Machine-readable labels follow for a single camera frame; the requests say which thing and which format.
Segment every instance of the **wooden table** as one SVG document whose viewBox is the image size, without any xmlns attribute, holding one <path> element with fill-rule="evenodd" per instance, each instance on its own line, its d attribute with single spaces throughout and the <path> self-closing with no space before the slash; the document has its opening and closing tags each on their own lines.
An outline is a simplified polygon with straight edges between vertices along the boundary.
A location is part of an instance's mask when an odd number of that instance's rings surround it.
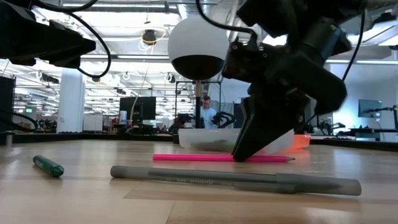
<svg viewBox="0 0 398 224">
<path fill-rule="evenodd" d="M 153 153 L 187 152 L 172 143 L 139 141 L 0 147 L 0 223 L 398 223 L 396 153 L 310 146 L 287 152 L 296 158 L 288 164 L 152 162 Z M 32 158 L 38 154 L 64 166 L 61 179 L 51 179 L 33 165 Z M 355 178 L 361 181 L 363 194 L 281 195 L 112 179 L 109 170 L 113 165 Z"/>
</svg>

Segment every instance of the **black cable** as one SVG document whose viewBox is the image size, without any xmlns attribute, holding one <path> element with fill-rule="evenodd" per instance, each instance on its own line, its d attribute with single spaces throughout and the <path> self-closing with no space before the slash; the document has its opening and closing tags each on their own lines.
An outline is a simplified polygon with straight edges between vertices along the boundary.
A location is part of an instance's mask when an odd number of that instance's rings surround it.
<svg viewBox="0 0 398 224">
<path fill-rule="evenodd" d="M 352 56 L 351 60 L 349 61 L 349 64 L 348 64 L 347 69 L 346 69 L 346 71 L 345 71 L 345 73 L 343 75 L 343 78 L 341 79 L 342 81 L 346 80 L 348 72 L 351 69 L 351 66 L 353 66 L 353 64 L 354 64 L 354 61 L 355 61 L 356 55 L 358 53 L 359 47 L 361 46 L 362 38 L 363 38 L 363 32 L 364 32 L 364 28 L 365 28 L 365 17 L 366 17 L 366 15 L 365 15 L 365 12 L 364 12 L 362 14 L 362 17 L 361 17 L 361 29 L 360 29 L 360 32 L 359 32 L 358 43 L 356 44 L 356 48 L 354 50 L 353 56 Z"/>
<path fill-rule="evenodd" d="M 73 12 L 79 12 L 88 9 L 89 7 L 93 6 L 98 0 L 91 0 L 88 3 L 78 6 L 78 7 L 58 7 L 54 6 L 51 4 L 44 3 L 40 0 L 35 0 L 34 4 L 36 6 L 39 6 L 43 9 L 49 10 L 49 11 L 54 11 L 54 12 L 64 12 L 64 13 L 73 13 Z"/>
<path fill-rule="evenodd" d="M 220 24 L 212 19 L 210 19 L 209 17 L 207 17 L 205 15 L 205 13 L 203 12 L 203 9 L 200 6 L 200 0 L 196 0 L 195 1 L 197 4 L 197 8 L 198 8 L 198 12 L 200 14 L 200 16 L 206 20 L 208 23 L 210 23 L 211 25 L 221 28 L 221 29 L 226 29 L 226 30 L 231 30 L 231 31 L 237 31 L 237 32 L 245 32 L 251 35 L 251 40 L 257 41 L 257 34 L 254 30 L 250 29 L 250 28 L 243 28 L 243 27 L 235 27 L 235 26 L 228 26 L 225 24 Z"/>
<path fill-rule="evenodd" d="M 325 136 L 326 134 L 325 134 L 325 132 L 323 132 L 323 129 L 322 128 L 320 128 L 320 129 L 321 129 L 322 134 Z"/>
<path fill-rule="evenodd" d="M 24 128 L 24 127 L 12 122 L 12 121 L 9 121 L 8 119 L 0 117 L 0 122 L 3 122 L 4 124 L 8 124 L 9 126 L 11 126 L 15 130 L 31 133 L 31 132 L 36 132 L 36 129 L 39 128 L 39 126 L 37 125 L 37 122 L 35 120 L 33 120 L 32 118 L 30 118 L 28 116 L 25 116 L 23 114 L 14 113 L 14 112 L 5 111 L 5 110 L 0 110 L 0 113 L 11 114 L 11 115 L 14 115 L 14 116 L 18 116 L 20 118 L 24 118 L 24 119 L 30 121 L 35 126 L 34 129 Z"/>
<path fill-rule="evenodd" d="M 165 2 L 166 0 L 150 0 L 150 3 L 160 3 L 160 2 Z M 110 3 L 110 4 L 114 4 L 115 2 L 113 0 L 110 1 L 104 1 L 101 0 L 101 3 Z M 148 1 L 133 1 L 132 4 L 148 4 Z"/>
<path fill-rule="evenodd" d="M 84 70 L 82 70 L 81 68 L 78 68 L 77 70 L 91 78 L 103 77 L 104 75 L 106 75 L 108 73 L 109 69 L 111 68 L 111 63 L 112 63 L 111 51 L 109 50 L 108 46 L 105 44 L 104 40 L 100 37 L 100 35 L 98 35 L 98 33 L 90 25 L 88 25 L 83 19 L 81 19 L 80 17 L 78 17 L 77 15 L 75 15 L 73 13 L 68 12 L 66 14 L 75 18 L 77 21 L 79 21 L 81 24 L 83 24 L 91 33 L 93 33 L 94 36 L 99 40 L 99 42 L 101 42 L 102 46 L 104 47 L 104 49 L 106 51 L 106 55 L 108 56 L 108 65 L 106 66 L 105 71 L 101 75 L 91 75 L 91 74 L 85 72 Z"/>
</svg>

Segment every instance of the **gray pen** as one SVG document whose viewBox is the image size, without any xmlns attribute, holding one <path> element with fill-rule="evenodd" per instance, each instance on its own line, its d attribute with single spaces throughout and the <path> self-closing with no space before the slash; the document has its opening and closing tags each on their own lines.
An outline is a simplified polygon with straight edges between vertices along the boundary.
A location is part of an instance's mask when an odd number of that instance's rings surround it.
<svg viewBox="0 0 398 224">
<path fill-rule="evenodd" d="M 247 174 L 203 170 L 161 169 L 151 167 L 113 166 L 115 178 L 161 180 L 193 184 L 227 185 L 242 190 L 277 193 L 318 193 L 361 195 L 358 180 L 312 177 L 298 174 Z"/>
</svg>

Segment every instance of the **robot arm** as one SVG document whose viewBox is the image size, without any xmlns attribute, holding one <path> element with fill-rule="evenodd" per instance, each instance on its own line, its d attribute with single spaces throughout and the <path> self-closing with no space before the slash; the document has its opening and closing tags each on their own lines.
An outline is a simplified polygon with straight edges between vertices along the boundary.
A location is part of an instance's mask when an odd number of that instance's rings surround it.
<svg viewBox="0 0 398 224">
<path fill-rule="evenodd" d="M 250 97 L 241 104 L 244 123 L 233 151 L 236 161 L 245 161 L 293 129 L 308 96 L 317 101 L 315 114 L 339 109 L 347 95 L 345 84 L 323 65 L 328 57 L 351 50 L 339 25 L 363 14 L 366 3 L 247 0 L 237 11 L 246 25 L 258 24 L 272 37 L 288 34 L 288 38 L 284 46 L 258 45 L 257 35 L 251 33 L 248 43 L 236 39 L 229 46 L 222 75 L 251 83 Z M 250 33 L 245 28 L 224 28 Z M 333 95 L 319 86 L 325 82 L 335 90 Z"/>
<path fill-rule="evenodd" d="M 225 128 L 228 125 L 235 123 L 235 121 L 236 121 L 235 116 L 223 111 L 217 113 L 212 120 L 213 124 L 217 125 L 217 128 Z"/>
</svg>

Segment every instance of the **orange object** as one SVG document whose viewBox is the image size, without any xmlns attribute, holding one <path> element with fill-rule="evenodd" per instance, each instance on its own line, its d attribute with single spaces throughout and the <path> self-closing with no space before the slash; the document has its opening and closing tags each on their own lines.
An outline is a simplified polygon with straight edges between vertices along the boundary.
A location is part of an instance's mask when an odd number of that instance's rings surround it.
<svg viewBox="0 0 398 224">
<path fill-rule="evenodd" d="M 311 135 L 295 134 L 293 138 L 293 146 L 288 150 L 302 149 L 310 145 Z"/>
</svg>

